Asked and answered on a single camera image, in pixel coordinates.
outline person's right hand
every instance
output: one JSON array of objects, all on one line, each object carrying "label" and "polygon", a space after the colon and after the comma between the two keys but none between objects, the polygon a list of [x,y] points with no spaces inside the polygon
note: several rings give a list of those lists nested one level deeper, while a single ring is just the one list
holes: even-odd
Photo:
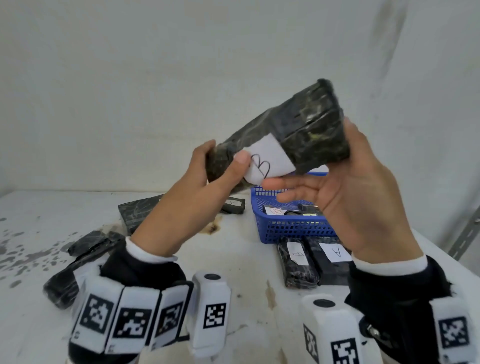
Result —
[{"label": "person's right hand", "polygon": [[262,187],[289,189],[277,195],[281,203],[307,200],[316,204],[358,259],[389,263],[421,257],[423,252],[408,224],[395,177],[348,118],[344,130],[350,158],[328,165],[327,176],[271,178]]}]

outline person's left hand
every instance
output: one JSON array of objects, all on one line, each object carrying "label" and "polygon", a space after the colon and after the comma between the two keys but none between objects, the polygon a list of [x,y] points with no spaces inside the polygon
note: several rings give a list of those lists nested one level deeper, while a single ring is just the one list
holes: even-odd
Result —
[{"label": "person's left hand", "polygon": [[148,253],[169,257],[214,220],[250,166],[250,154],[240,151],[223,176],[207,184],[205,157],[215,145],[211,140],[193,151],[185,175],[132,235],[134,244]]}]

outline white sleeve cuff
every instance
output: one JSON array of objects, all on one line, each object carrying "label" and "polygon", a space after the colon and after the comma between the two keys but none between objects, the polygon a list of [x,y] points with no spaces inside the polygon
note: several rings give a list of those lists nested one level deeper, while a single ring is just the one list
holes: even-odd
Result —
[{"label": "white sleeve cuff", "polygon": [[176,262],[178,260],[176,256],[172,256],[170,258],[164,258],[162,256],[156,256],[156,255],[147,253],[141,247],[134,244],[130,240],[130,236],[127,236],[125,241],[127,242],[128,254],[133,256],[135,259],[140,260],[141,262],[150,263],[150,264],[163,264],[168,262]]},{"label": "white sleeve cuff", "polygon": [[420,258],[408,260],[406,262],[371,264],[359,260],[352,255],[353,262],[357,268],[363,272],[374,274],[376,276],[398,277],[408,276],[410,274],[420,273],[427,269],[427,256],[424,254]]}]

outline slotted metal bracket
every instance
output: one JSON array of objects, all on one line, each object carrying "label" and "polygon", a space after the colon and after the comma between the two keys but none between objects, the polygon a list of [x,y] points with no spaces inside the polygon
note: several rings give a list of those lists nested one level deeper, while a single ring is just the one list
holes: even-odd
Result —
[{"label": "slotted metal bracket", "polygon": [[467,226],[453,244],[448,252],[455,260],[460,260],[462,255],[467,251],[468,247],[473,243],[480,232],[480,207],[475,211]]}]

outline black circular button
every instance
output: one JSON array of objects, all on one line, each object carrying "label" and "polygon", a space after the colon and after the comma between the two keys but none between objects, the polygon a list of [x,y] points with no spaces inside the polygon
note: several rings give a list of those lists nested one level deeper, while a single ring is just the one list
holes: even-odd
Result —
[{"label": "black circular button", "polygon": [[209,280],[219,280],[221,277],[218,274],[205,274],[205,278]]},{"label": "black circular button", "polygon": [[317,307],[330,308],[335,306],[335,302],[331,300],[315,300],[313,304]]}]

